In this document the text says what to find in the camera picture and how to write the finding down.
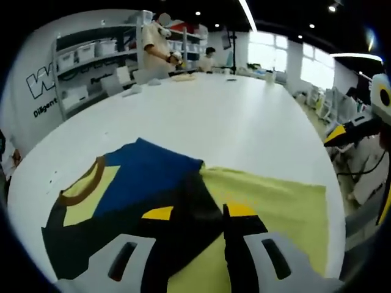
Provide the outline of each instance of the brown collar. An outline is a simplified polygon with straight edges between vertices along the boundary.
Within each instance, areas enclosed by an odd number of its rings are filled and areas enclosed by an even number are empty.
[[[71,189],[74,185],[72,184],[69,188],[60,191],[60,195],[58,198],[58,201],[60,204],[64,206],[74,206],[76,204],[81,203],[83,200],[85,200],[98,186],[100,179],[102,178],[103,170],[104,170],[104,157],[97,157],[95,162],[92,164],[91,168],[78,179],[81,180],[87,176],[89,176],[92,171],[94,170],[95,166],[97,166],[97,171],[95,173],[95,176],[92,178],[91,182],[87,184],[87,186],[75,197],[66,197],[64,195],[64,192]]]

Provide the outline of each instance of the blue fabric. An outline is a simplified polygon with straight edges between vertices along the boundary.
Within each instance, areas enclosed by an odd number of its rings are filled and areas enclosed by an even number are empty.
[[[160,191],[172,189],[189,172],[198,171],[202,161],[174,153],[137,139],[119,150],[104,155],[106,166],[120,165],[93,216],[121,210]]]

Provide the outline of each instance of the window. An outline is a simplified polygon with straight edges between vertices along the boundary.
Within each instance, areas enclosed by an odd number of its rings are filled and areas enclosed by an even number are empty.
[[[248,62],[258,63],[263,69],[287,69],[288,39],[267,32],[250,32]]]
[[[303,44],[301,79],[322,89],[331,89],[334,84],[334,58],[328,53]]]

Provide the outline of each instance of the white shirt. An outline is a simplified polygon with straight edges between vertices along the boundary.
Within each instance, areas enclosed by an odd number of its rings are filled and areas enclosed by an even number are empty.
[[[9,180],[15,171],[15,163],[13,161],[13,154],[15,152],[15,147],[12,145],[12,142],[5,140],[5,150],[1,156],[1,167],[4,172],[6,180]]]
[[[167,55],[168,57],[170,55],[170,47],[167,39],[159,33],[159,28],[163,27],[156,21],[144,26],[142,29],[142,45],[143,48],[145,48],[147,45],[153,45],[157,50]],[[146,51],[144,51],[144,66],[145,69],[154,69],[164,66],[168,69],[169,72],[175,70],[175,66],[172,64],[169,64],[159,57],[150,55]]]
[[[212,67],[216,66],[216,61],[213,58],[207,58],[202,56],[198,61],[198,68],[201,68],[203,72],[212,71]]]

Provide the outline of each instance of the white wall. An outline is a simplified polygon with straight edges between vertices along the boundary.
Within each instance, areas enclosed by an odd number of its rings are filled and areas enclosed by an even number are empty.
[[[34,111],[57,99],[53,86],[52,72],[47,76],[45,70],[52,62],[52,44],[58,33],[61,35],[90,29],[100,25],[119,24],[125,21],[134,10],[95,10],[66,16],[46,24],[34,31],[25,41],[7,78],[0,104],[0,128],[7,137],[14,137],[14,143],[22,155],[26,155],[46,135],[62,123],[59,105],[47,108],[46,112],[34,116]],[[27,77],[40,75],[38,90],[45,85],[42,95],[34,98],[27,84]]]
[[[341,63],[335,61],[334,86],[341,92],[347,93],[351,87],[357,87],[359,77]]]
[[[236,66],[247,67],[247,52],[249,45],[249,33],[237,32],[238,38],[236,39]],[[228,52],[231,49],[222,49],[222,32],[210,32],[208,36],[208,46],[212,46],[216,49],[215,59],[221,65],[227,63]],[[302,44],[294,41],[288,41],[288,60],[287,60],[287,84],[286,89],[294,94],[297,91],[307,91],[310,87],[310,83],[301,80],[301,64],[302,64]],[[335,62],[335,78],[334,86],[339,91],[346,93],[350,87],[356,87],[358,77],[351,70],[344,67],[342,64]]]

